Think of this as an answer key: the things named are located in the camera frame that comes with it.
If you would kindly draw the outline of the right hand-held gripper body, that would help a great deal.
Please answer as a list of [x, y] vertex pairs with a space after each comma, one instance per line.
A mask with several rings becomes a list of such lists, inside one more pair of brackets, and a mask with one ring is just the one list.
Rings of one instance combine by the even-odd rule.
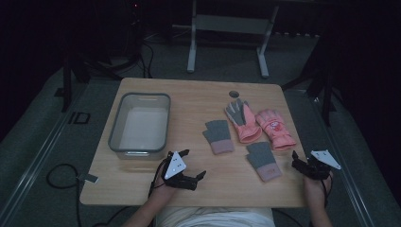
[[327, 149], [312, 150], [310, 156], [315, 158], [315, 165], [312, 166], [306, 162], [304, 170], [301, 173], [312, 180], [327, 179], [330, 175], [331, 168], [341, 170], [341, 165]]

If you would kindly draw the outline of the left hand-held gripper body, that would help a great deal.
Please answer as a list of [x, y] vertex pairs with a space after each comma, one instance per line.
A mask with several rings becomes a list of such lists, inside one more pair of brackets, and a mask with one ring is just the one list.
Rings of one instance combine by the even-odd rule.
[[186, 170], [186, 164], [183, 161], [183, 157], [180, 157], [178, 151], [170, 151], [165, 161], [162, 179], [166, 185], [192, 191], [197, 188], [198, 183], [195, 182], [195, 178], [183, 174]]

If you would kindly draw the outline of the pink glove with grey palm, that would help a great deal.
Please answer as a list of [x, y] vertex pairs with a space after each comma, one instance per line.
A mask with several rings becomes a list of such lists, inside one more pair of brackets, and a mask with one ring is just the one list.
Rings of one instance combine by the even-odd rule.
[[257, 125], [247, 101], [237, 98], [228, 104], [225, 113], [233, 123], [240, 143], [249, 144], [261, 136], [262, 129]]

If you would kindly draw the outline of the person's right hand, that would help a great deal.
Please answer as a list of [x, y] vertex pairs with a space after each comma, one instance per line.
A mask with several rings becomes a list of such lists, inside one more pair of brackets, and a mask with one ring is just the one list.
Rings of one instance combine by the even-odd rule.
[[312, 180], [304, 177], [304, 194], [307, 205], [310, 203], [327, 204], [328, 196], [332, 190], [333, 174], [325, 180]]

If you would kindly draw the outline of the person's left hand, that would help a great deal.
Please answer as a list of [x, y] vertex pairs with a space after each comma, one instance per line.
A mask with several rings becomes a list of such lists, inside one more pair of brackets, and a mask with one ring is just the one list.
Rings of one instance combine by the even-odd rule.
[[159, 206], [166, 206], [174, 197], [177, 189], [165, 184], [161, 177], [155, 181], [149, 199], [152, 203]]

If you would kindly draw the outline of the grey knit glove pink cuff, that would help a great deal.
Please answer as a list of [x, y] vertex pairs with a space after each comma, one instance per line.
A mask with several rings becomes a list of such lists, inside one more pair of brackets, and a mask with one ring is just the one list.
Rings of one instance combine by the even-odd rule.
[[253, 143], [246, 147], [246, 158], [263, 182], [280, 177], [282, 172], [277, 165], [268, 142]]
[[214, 154], [218, 155], [235, 150], [226, 120], [209, 121], [205, 126], [206, 130], [202, 134]]

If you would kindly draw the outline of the pink glove with cartoon print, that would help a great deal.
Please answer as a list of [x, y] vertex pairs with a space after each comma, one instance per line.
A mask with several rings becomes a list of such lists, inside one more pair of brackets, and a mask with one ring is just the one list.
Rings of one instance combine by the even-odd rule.
[[292, 138], [282, 115], [278, 111], [263, 110], [255, 116], [255, 119], [269, 137], [273, 150], [286, 150], [296, 145], [296, 141]]

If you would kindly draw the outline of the person's white shirt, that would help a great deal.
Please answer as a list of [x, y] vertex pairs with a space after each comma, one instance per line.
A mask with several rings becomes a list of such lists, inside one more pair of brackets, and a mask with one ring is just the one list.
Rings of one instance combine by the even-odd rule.
[[275, 227], [270, 208], [167, 207], [155, 227]]

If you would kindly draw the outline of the black metal stand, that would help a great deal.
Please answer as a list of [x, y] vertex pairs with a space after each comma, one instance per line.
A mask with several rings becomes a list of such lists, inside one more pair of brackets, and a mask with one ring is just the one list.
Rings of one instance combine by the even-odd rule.
[[311, 80], [306, 89], [308, 97], [318, 98], [323, 94], [322, 119], [326, 126], [330, 127], [330, 110], [334, 73], [336, 70], [335, 58], [338, 52], [333, 45], [334, 39], [325, 32], [319, 37], [308, 57], [300, 76], [281, 86], [285, 91], [306, 80]]
[[139, 56], [131, 57], [126, 62], [123, 62], [116, 66], [107, 67], [100, 62], [91, 59], [89, 56], [84, 55], [83, 53], [74, 52], [67, 54], [63, 59], [63, 86], [56, 93], [57, 96], [61, 96], [63, 99], [63, 106], [61, 111], [65, 113], [72, 104], [72, 76], [75, 76], [78, 82], [88, 83], [91, 77], [89, 75], [87, 67], [91, 67], [108, 78], [121, 80], [122, 77], [118, 76], [116, 74], [116, 71], [133, 66], [139, 60]]

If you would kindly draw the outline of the small grey metal clamp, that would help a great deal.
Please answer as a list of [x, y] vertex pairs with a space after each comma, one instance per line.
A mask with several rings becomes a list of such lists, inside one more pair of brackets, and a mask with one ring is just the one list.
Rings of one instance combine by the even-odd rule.
[[92, 175], [92, 174], [79, 174], [78, 176], [77, 176], [77, 179], [80, 181], [80, 182], [89, 182], [89, 183], [97, 183], [97, 181], [98, 181], [98, 177], [97, 176], [94, 176], [94, 175]]

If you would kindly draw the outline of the white metal stand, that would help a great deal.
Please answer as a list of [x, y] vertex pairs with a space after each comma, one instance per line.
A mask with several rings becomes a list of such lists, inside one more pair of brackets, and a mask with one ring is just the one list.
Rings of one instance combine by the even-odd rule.
[[191, 40], [186, 71], [188, 73], [195, 72], [198, 30], [257, 34], [263, 36], [263, 42], [256, 48], [260, 74], [262, 78], [267, 78], [270, 72], [265, 52], [279, 11], [279, 6], [276, 5], [273, 7], [269, 19], [256, 19], [198, 14], [197, 4], [197, 0], [192, 0]]

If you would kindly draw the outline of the metal floor rail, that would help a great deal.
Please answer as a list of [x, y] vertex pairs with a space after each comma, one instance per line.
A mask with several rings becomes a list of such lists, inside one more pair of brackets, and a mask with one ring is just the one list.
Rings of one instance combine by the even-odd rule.
[[9, 227], [26, 193], [56, 143], [71, 108], [86, 90], [72, 86], [72, 99], [64, 103], [59, 85], [45, 85], [22, 118], [0, 142], [0, 227]]
[[347, 194], [348, 201], [353, 207], [353, 215], [357, 218], [359, 227], [375, 227], [366, 200], [363, 198], [357, 185], [357, 180], [360, 180], [360, 177], [353, 176], [354, 173], [357, 173], [355, 170], [355, 167], [357, 167], [356, 159], [345, 157], [345, 154], [349, 154], [352, 151], [351, 149], [343, 150], [341, 148], [342, 145], [349, 145], [349, 143], [345, 140], [338, 142], [338, 136], [334, 133], [334, 123], [327, 124], [324, 121], [322, 114], [323, 102], [318, 97], [310, 97], [308, 100], [323, 129], [323, 134], [328, 140], [328, 150], [340, 164], [340, 170], [337, 170], [337, 173], [340, 175], [342, 184], [341, 193]]

